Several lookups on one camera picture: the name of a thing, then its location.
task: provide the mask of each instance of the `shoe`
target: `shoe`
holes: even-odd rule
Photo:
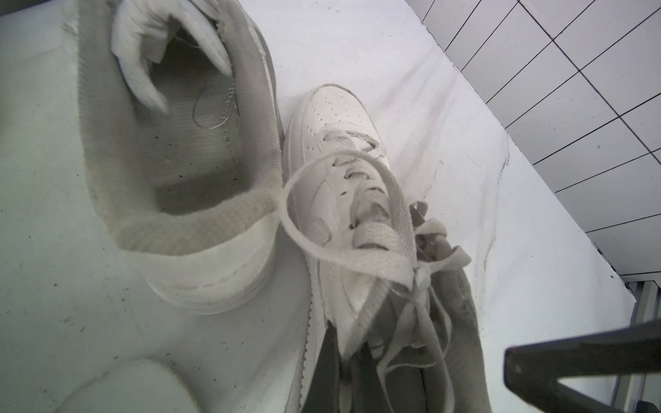
[[[394,412],[490,412],[462,270],[470,258],[450,247],[440,222],[425,221],[426,204],[405,202],[363,104],[338,85],[315,89],[291,120],[283,156],[280,219],[306,253],[312,286],[297,407],[330,322],[345,363],[369,344]],[[340,411],[348,384],[340,382]]]
[[[111,54],[114,3],[79,2],[79,120],[93,205],[156,294],[200,314],[232,309],[273,267],[283,137],[268,48],[236,0],[216,2],[234,78],[178,32],[151,71],[166,118],[131,96]]]

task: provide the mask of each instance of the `shoelace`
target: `shoelace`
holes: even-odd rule
[[[374,221],[357,222],[354,227],[352,249],[330,249],[315,244],[296,228],[288,213],[287,202],[294,185],[305,173],[329,158],[335,158],[335,163],[353,163],[345,177],[353,173],[363,173],[369,177],[373,168],[380,175],[387,190],[385,195],[385,192],[379,189],[377,181],[373,179],[367,179],[357,185],[351,205],[352,224],[366,204],[385,207],[384,203],[387,203],[386,211],[389,213],[390,225]],[[470,262],[470,258],[460,247],[455,247],[443,260],[419,261],[416,257],[415,240],[416,235],[428,235],[431,239],[439,235],[445,236],[443,225],[431,219],[414,229],[410,209],[393,173],[371,155],[352,149],[327,153],[296,171],[284,187],[278,200],[278,208],[283,228],[306,253],[347,270],[368,274],[392,283],[392,290],[404,298],[406,303],[397,319],[393,337],[377,364],[382,385],[385,388],[385,376],[394,368],[389,365],[391,361],[404,347],[414,344],[414,337],[419,336],[444,377],[444,412],[452,412],[454,392],[444,359],[452,326],[448,313],[431,288],[431,276],[443,271],[459,270]],[[436,331],[431,319],[432,309],[440,316],[442,324],[440,332]]]

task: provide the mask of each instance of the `white tile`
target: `white tile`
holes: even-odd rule
[[[588,233],[619,274],[661,270],[661,215]]]
[[[407,0],[408,5],[420,17],[420,20],[424,19],[433,2],[434,0]]]
[[[651,151],[661,148],[661,95],[622,116]]]
[[[482,0],[455,40],[447,47],[447,55],[463,69],[498,24],[512,10],[516,0]]]
[[[535,165],[552,191],[559,191],[647,153],[616,119]]]
[[[521,0],[531,15],[555,37],[589,4],[590,0]]]
[[[445,50],[479,0],[435,0],[424,19],[429,33]]]
[[[661,213],[661,165],[645,155],[556,194],[583,231]]]
[[[462,73],[486,102],[549,42],[524,8],[516,5]]]
[[[582,70],[617,113],[661,92],[660,39],[658,11]]]
[[[597,0],[555,42],[584,67],[659,7],[661,0]]]
[[[580,74],[574,75],[507,128],[532,163],[616,117]]]
[[[487,106],[503,126],[508,126],[576,72],[558,46],[551,43],[496,93]]]

